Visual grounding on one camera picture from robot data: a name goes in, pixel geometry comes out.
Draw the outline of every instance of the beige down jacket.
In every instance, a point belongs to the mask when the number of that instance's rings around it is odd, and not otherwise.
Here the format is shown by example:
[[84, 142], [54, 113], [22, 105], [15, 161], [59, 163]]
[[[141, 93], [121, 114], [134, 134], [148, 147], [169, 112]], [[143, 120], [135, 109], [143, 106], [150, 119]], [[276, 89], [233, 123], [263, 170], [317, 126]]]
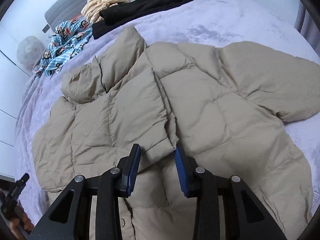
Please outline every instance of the beige down jacket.
[[61, 89], [33, 140], [51, 202], [74, 176], [101, 175], [139, 143], [134, 192], [119, 200], [123, 239], [192, 239], [196, 199], [181, 192], [172, 155], [180, 140], [214, 175], [241, 176], [289, 240], [306, 227], [310, 167], [283, 122], [320, 111], [316, 63], [253, 42], [147, 47], [129, 27]]

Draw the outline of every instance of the folded clothes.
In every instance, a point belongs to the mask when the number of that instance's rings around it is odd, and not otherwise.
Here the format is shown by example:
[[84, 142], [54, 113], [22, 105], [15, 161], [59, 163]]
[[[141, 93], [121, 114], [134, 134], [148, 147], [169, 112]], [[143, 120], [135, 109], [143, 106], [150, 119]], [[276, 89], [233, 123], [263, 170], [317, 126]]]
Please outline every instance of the folded clothes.
[[102, 9], [117, 5], [118, 3], [129, 3], [130, 0], [87, 0], [87, 4], [81, 10], [81, 14], [90, 23], [96, 23], [103, 20], [99, 12]]
[[103, 21], [92, 25], [94, 39], [142, 16], [179, 7], [193, 0], [135, 0], [100, 11]]

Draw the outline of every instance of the bed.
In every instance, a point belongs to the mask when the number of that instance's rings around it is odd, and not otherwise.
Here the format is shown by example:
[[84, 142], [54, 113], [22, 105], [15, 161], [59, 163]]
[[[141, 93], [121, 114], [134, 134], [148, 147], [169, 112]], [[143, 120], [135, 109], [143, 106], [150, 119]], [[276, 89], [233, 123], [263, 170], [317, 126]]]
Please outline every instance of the bed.
[[[191, 42], [224, 47], [238, 41], [254, 41], [293, 56], [320, 64], [320, 58], [308, 42], [288, 23], [250, 0], [194, 0], [181, 7], [151, 14], [116, 28], [101, 38], [90, 39], [83, 51], [69, 60], [61, 72], [40, 80], [33, 76], [26, 87], [16, 125], [16, 172], [25, 172], [30, 180], [21, 194], [25, 211], [36, 224], [48, 207], [33, 164], [31, 143], [36, 131], [47, 121], [52, 105], [62, 96], [65, 73], [92, 61], [106, 50], [125, 26], [134, 25], [150, 45], [155, 41]], [[310, 119], [286, 124], [286, 131], [303, 151], [312, 170], [314, 212], [319, 205], [320, 113]]]

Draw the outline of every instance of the screw head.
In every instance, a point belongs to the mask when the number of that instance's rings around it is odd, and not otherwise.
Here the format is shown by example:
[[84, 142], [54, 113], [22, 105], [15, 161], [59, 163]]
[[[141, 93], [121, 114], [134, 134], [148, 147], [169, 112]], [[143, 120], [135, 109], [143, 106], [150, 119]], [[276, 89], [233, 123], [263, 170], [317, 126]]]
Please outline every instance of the screw head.
[[240, 181], [241, 181], [240, 177], [239, 177], [239, 176], [236, 176], [236, 175], [232, 176], [232, 177], [231, 177], [231, 180], [232, 180], [233, 182], [240, 182]]
[[81, 182], [81, 181], [83, 181], [83, 176], [78, 175], [75, 177], [75, 182]]
[[202, 168], [202, 167], [196, 167], [196, 173], [204, 173], [205, 172], [205, 169]]
[[120, 172], [120, 169], [117, 168], [117, 167], [115, 167], [115, 168], [112, 168], [112, 169], [110, 170], [110, 172], [111, 172], [112, 174], [117, 174], [117, 173]]

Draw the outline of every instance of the black metal bracket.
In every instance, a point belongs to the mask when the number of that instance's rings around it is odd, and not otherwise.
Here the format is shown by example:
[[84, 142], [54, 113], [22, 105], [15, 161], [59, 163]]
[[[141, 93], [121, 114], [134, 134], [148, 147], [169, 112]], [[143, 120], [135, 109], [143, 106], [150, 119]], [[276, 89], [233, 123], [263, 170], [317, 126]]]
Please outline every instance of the black metal bracket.
[[184, 195], [197, 197], [193, 240], [219, 240], [218, 196], [223, 197], [226, 240], [286, 240], [283, 232], [239, 176], [230, 179], [214, 176], [187, 157], [177, 144], [175, 161]]
[[118, 197], [128, 198], [135, 184], [140, 162], [140, 145], [101, 176], [76, 176], [52, 203], [29, 240], [89, 240], [92, 196], [97, 196], [96, 240], [122, 240]]

